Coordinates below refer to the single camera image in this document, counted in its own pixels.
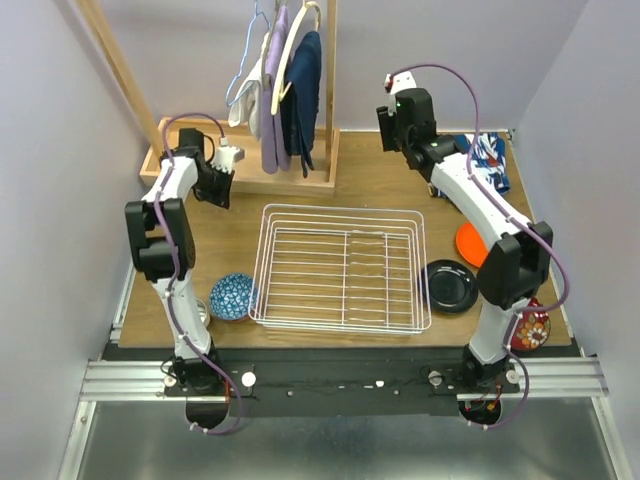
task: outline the navy blue shirt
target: navy blue shirt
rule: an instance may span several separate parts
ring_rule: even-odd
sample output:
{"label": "navy blue shirt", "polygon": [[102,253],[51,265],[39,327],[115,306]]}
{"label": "navy blue shirt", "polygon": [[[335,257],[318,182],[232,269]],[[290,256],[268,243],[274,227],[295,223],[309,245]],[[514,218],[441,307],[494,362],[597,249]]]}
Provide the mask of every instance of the navy blue shirt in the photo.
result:
{"label": "navy blue shirt", "polygon": [[320,103],[322,47],[318,32],[307,33],[296,49],[285,73],[285,85],[291,88],[280,103],[284,145],[289,155],[300,155],[302,173],[313,170],[311,150],[315,138]]}

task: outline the dish rack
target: dish rack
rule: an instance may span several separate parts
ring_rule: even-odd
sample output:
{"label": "dish rack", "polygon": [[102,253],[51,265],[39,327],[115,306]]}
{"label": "dish rack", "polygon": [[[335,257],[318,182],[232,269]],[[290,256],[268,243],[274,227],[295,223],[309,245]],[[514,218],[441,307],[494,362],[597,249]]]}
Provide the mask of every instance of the dish rack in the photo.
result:
{"label": "dish rack", "polygon": [[419,212],[270,204],[249,315],[267,327],[421,333],[431,325],[426,258]]}

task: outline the gray floor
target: gray floor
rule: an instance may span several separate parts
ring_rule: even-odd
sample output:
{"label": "gray floor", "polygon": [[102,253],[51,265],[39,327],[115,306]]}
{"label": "gray floor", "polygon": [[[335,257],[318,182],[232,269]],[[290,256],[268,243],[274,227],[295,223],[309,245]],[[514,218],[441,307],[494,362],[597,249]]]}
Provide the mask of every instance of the gray floor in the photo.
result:
{"label": "gray floor", "polygon": [[254,419],[237,434],[188,430],[174,403],[99,405],[80,478],[614,479],[591,402],[531,400],[480,432],[421,416]]}

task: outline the red patterned bowl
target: red patterned bowl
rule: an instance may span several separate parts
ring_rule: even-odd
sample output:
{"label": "red patterned bowl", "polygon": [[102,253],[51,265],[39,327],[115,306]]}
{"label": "red patterned bowl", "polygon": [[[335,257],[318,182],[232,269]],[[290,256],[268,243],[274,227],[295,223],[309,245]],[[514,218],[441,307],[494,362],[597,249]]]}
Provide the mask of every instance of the red patterned bowl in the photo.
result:
{"label": "red patterned bowl", "polygon": [[[529,302],[530,307],[541,307],[542,304],[534,297]],[[511,338],[511,349],[526,352],[535,350],[545,344],[551,334],[551,320],[547,313],[527,312],[516,327]]]}

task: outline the lavender shirt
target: lavender shirt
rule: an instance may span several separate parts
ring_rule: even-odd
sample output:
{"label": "lavender shirt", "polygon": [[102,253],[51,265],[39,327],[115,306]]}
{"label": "lavender shirt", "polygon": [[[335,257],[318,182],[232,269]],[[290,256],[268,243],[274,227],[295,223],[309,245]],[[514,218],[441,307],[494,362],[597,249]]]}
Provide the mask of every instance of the lavender shirt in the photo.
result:
{"label": "lavender shirt", "polygon": [[287,155],[284,148],[284,134],[282,133],[282,122],[280,111],[276,115],[271,115],[271,99],[273,98],[273,82],[278,73],[278,64],[282,57],[284,44],[289,34],[289,12],[286,5],[280,7],[278,19],[273,27],[271,45],[266,53],[265,76],[269,81],[262,92],[262,108],[260,113],[260,130],[262,132],[262,169],[266,173],[276,173],[278,167],[282,170],[289,170],[291,157]]}

